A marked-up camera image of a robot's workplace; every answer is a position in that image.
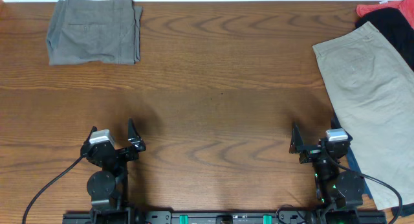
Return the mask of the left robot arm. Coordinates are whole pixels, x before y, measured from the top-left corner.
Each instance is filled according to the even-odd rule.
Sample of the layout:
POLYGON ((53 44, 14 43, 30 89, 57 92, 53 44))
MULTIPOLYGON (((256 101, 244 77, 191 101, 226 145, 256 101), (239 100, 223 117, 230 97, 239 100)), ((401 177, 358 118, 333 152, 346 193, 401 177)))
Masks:
POLYGON ((92 223, 145 222, 143 213, 128 201, 127 163, 138 160, 139 153, 146 150, 146 144, 131 118, 128 120, 127 139, 130 146, 116 149, 108 129, 93 127, 81 147, 81 157, 101 168, 87 182, 92 223))

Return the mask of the beige khaki shorts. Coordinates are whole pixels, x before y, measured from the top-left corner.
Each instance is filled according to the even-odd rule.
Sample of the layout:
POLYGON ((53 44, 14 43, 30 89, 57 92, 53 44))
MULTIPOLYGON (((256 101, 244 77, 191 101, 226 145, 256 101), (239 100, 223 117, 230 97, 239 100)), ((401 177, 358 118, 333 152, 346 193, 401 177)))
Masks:
POLYGON ((370 22, 312 48, 361 172, 412 204, 413 71, 370 22))

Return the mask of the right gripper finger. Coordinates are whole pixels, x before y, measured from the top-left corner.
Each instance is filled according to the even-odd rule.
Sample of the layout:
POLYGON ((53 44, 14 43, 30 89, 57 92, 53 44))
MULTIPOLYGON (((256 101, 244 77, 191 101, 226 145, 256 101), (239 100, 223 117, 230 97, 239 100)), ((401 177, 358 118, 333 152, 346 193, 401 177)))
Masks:
POLYGON ((332 129, 340 129, 340 128, 342 128, 342 126, 341 126, 341 124, 340 124, 340 122, 338 120, 338 117, 336 115, 334 115, 332 117, 332 119, 331 119, 331 128, 332 129))
POLYGON ((299 131, 299 128, 296 123, 292 124, 292 137, 290 141, 289 153, 300 153, 303 151, 303 140, 299 131))

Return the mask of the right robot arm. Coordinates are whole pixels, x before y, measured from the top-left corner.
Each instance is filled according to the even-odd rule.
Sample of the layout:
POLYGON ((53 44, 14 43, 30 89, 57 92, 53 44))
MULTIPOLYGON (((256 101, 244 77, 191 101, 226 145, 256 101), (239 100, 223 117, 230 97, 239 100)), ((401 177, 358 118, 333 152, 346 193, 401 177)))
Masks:
POLYGON ((364 179, 350 169, 341 169, 339 163, 350 143, 351 137, 343 128, 334 128, 328 129, 317 144, 305 144, 293 123, 289 153, 297 153, 301 164, 312 164, 316 197, 321 201, 318 208, 305 213, 305 223, 362 222, 357 207, 363 203, 364 179))

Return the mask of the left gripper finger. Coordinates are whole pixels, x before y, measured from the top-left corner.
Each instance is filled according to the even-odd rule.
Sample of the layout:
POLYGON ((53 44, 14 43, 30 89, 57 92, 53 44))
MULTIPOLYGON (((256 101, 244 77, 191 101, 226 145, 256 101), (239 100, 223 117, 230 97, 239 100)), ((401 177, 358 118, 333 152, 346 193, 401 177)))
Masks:
POLYGON ((91 138, 91 135, 92 135, 95 131, 97 131, 97 127, 96 127, 96 126, 93 126, 93 127, 92 127, 92 129, 91 129, 91 131, 90 131, 90 134, 88 135, 88 137, 87 137, 87 138, 86 138, 86 140, 85 140, 85 143, 89 143, 90 138, 91 138))
POLYGON ((146 151, 146 144, 138 134, 132 118, 128 120, 128 141, 137 152, 146 151))

